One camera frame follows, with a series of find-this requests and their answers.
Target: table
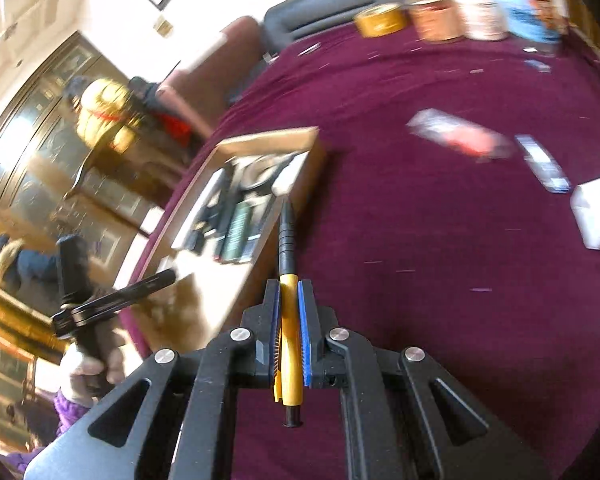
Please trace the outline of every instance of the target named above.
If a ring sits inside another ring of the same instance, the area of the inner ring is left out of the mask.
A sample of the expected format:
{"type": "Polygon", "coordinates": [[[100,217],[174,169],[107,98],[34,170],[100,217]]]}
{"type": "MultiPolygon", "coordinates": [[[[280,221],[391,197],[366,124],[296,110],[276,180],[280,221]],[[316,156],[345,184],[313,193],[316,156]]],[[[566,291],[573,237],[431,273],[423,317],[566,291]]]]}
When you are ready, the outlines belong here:
{"type": "MultiPolygon", "coordinates": [[[[373,345],[424,348],[557,476],[600,422],[600,251],[522,156],[477,164],[405,127],[439,108],[535,136],[575,184],[599,177],[600,63],[570,38],[540,73],[523,46],[430,45],[412,28],[363,39],[353,26],[300,41],[228,111],[165,217],[218,140],[319,126],[328,168],[300,222],[300,276],[373,345]]],[[[235,478],[345,477],[335,392],[309,391],[292,432],[267,392],[239,402],[235,478]]]]}

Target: blue container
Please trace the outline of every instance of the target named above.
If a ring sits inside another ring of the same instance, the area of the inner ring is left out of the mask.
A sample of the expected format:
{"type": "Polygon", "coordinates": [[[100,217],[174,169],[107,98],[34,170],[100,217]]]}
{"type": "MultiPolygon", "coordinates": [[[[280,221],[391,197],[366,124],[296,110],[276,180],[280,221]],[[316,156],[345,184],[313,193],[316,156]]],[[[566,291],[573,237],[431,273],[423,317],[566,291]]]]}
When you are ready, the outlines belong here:
{"type": "Polygon", "coordinates": [[[560,42],[560,16],[551,0],[501,0],[509,30],[538,43],[560,42]]]}

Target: person's hand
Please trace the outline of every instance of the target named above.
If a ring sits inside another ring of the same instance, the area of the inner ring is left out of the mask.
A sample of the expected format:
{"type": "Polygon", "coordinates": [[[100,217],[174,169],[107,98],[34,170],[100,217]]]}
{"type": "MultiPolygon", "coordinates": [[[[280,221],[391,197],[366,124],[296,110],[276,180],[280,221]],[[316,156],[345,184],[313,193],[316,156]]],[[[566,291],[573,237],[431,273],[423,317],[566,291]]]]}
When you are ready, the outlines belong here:
{"type": "MultiPolygon", "coordinates": [[[[125,379],[123,356],[119,346],[125,343],[124,338],[111,333],[112,350],[107,355],[107,381],[111,384],[121,383],[125,379]]],[[[87,391],[84,376],[93,376],[104,370],[104,363],[80,352],[72,343],[60,361],[62,374],[60,390],[67,400],[80,404],[85,408],[93,406],[93,398],[87,391]]]]}

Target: yellow jacket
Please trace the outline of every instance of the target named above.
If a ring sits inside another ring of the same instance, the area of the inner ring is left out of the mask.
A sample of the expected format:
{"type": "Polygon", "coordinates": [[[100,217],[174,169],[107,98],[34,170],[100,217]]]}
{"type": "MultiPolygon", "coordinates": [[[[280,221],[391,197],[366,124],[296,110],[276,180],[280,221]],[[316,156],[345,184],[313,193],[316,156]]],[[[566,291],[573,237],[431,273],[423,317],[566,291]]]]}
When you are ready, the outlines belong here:
{"type": "MultiPolygon", "coordinates": [[[[80,98],[76,132],[89,148],[93,148],[110,127],[128,116],[130,96],[128,88],[111,79],[97,79],[87,87],[80,98]]],[[[138,121],[139,118],[134,117],[127,123],[133,128],[138,121]]],[[[123,126],[116,134],[112,147],[122,155],[134,138],[133,131],[123,126]]]]}

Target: triangular cutout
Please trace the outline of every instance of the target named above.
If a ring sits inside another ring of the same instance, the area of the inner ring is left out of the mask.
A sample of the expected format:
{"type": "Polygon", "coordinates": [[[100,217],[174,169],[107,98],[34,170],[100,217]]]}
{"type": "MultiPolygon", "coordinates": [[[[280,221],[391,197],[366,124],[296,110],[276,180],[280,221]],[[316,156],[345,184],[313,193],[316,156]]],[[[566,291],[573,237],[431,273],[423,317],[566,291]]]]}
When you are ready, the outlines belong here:
{"type": "Polygon", "coordinates": [[[474,412],[444,381],[436,379],[429,383],[436,406],[445,423],[445,429],[454,446],[462,446],[470,440],[483,436],[489,430],[485,421],[474,412]]]}
{"type": "Polygon", "coordinates": [[[149,381],[142,380],[120,397],[98,420],[89,426],[89,434],[115,447],[123,447],[129,438],[142,401],[149,391],[149,381]]]}

